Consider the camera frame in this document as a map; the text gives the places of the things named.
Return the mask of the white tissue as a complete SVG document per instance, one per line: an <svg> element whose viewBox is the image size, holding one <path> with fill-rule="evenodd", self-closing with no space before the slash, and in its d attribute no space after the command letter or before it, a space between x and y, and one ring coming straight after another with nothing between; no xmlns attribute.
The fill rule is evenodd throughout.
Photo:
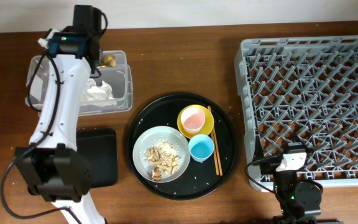
<svg viewBox="0 0 358 224"><path fill-rule="evenodd" d="M81 100L84 105L93 106L116 106L117 100L112 95L110 84L102 81L101 86L97 86L94 79L89 78L86 81Z"/></svg>

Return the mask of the gold snack wrapper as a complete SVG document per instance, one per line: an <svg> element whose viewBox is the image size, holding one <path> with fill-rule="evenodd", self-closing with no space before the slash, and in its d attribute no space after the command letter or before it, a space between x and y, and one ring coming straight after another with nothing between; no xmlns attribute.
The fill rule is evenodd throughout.
<svg viewBox="0 0 358 224"><path fill-rule="evenodd" d="M105 67L110 67L110 68L116 67L115 55L113 55L113 54L103 55L98 68L105 68Z"/></svg>

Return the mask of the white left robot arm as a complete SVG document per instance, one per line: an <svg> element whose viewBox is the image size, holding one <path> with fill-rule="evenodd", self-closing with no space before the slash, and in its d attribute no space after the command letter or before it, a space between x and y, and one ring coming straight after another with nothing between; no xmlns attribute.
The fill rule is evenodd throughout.
<svg viewBox="0 0 358 224"><path fill-rule="evenodd" d="M72 25L39 39L49 61L47 91L29 146L16 148L10 163L29 193L51 202L68 223L105 223L90 195L90 163L77 151L76 129L86 82L101 61L106 23L100 9L76 5Z"/></svg>

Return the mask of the pink cup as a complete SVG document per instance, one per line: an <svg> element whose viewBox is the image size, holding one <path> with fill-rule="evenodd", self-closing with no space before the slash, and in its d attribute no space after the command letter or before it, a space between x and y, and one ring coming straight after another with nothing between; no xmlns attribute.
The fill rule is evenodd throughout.
<svg viewBox="0 0 358 224"><path fill-rule="evenodd" d="M189 134L197 134L201 131L206 121L204 112L194 106L188 107L183 110L180 115L180 122Z"/></svg>

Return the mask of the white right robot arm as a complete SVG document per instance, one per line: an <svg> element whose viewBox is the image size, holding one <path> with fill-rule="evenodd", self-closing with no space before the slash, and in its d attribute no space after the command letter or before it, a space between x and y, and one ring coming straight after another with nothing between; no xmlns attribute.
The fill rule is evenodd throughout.
<svg viewBox="0 0 358 224"><path fill-rule="evenodd" d="M278 155L269 156L258 164L264 174L273 175L273 192L282 214L273 223L317 223L321 214L323 186L313 180L300 180L298 172L306 167L311 150L300 140L289 142Z"/></svg>

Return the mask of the yellow bowl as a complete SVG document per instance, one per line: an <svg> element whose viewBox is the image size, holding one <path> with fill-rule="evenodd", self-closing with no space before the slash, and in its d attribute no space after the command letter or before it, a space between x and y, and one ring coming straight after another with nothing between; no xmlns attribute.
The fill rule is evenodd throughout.
<svg viewBox="0 0 358 224"><path fill-rule="evenodd" d="M200 109L205 114L205 117L206 117L205 123L204 123L203 127L200 129L200 131L198 132L198 134L210 135L214 128L214 118L213 118L213 115L210 112L210 110L205 108L204 106L201 106L201 105L190 105L190 106L183 108L180 111L180 113L177 117L178 130L188 139L191 139L192 137L195 136L195 134L188 133L186 131L186 129L184 128L184 126L182 125L181 120L180 120L183 112L186 109L192 108L192 107Z"/></svg>

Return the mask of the blue cup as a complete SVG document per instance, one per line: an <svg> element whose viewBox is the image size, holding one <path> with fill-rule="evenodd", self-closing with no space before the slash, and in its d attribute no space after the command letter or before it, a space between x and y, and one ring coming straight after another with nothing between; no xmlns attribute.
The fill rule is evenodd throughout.
<svg viewBox="0 0 358 224"><path fill-rule="evenodd" d="M196 162L204 162L214 151L213 140L204 134L197 134L189 141L189 152Z"/></svg>

